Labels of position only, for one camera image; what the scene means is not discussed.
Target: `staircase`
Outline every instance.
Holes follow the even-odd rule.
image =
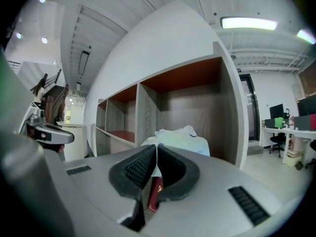
[[[56,121],[63,119],[62,115],[68,91],[68,85],[66,85],[66,87],[55,85],[44,95],[46,101],[43,103],[43,108],[45,108],[45,119],[47,123],[55,124]]]
[[[54,98],[54,101],[56,98],[60,95],[60,93],[64,90],[64,87],[55,85],[52,87],[43,97],[46,101],[42,102],[43,110],[46,110],[46,104],[49,96],[52,96]]]

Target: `red book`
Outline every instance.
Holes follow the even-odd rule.
[[[311,119],[311,130],[316,130],[316,114],[310,116]]]
[[[150,190],[149,201],[148,201],[148,209],[150,211],[156,212],[157,196],[158,196],[158,193],[161,191],[162,191],[162,178],[153,177],[152,188]]]

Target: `office chair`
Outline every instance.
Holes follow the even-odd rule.
[[[269,151],[269,154],[271,154],[273,151],[278,150],[278,157],[281,157],[280,150],[284,151],[284,149],[281,147],[281,145],[285,145],[286,136],[284,133],[279,133],[277,136],[273,133],[273,137],[270,138],[270,140],[276,145],[272,145],[271,150]]]
[[[314,141],[312,141],[312,142],[310,143],[310,147],[311,147],[314,151],[316,151],[316,140],[314,140]],[[316,158],[313,158],[310,163],[307,163],[306,166],[305,166],[305,168],[308,168],[308,166],[314,166],[314,165],[316,165]]]

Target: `white ceiling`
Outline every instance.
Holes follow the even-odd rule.
[[[173,0],[51,0],[65,6],[61,60],[71,88],[88,92],[115,45],[142,19]],[[291,0],[182,0],[216,31],[242,71],[296,73],[315,60],[314,46],[295,35],[306,25]],[[275,31],[224,30],[220,18],[248,16],[275,20]],[[90,51],[83,76],[81,52]]]
[[[60,62],[60,34],[64,6],[46,1],[28,0],[21,9],[14,34],[5,51],[8,60],[53,65]],[[46,37],[48,43],[41,42]]]

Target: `white counter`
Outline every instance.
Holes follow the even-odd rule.
[[[88,155],[87,133],[85,124],[66,124],[57,122],[65,131],[71,132],[75,136],[75,140],[70,144],[65,144],[64,153],[65,160],[83,159]]]

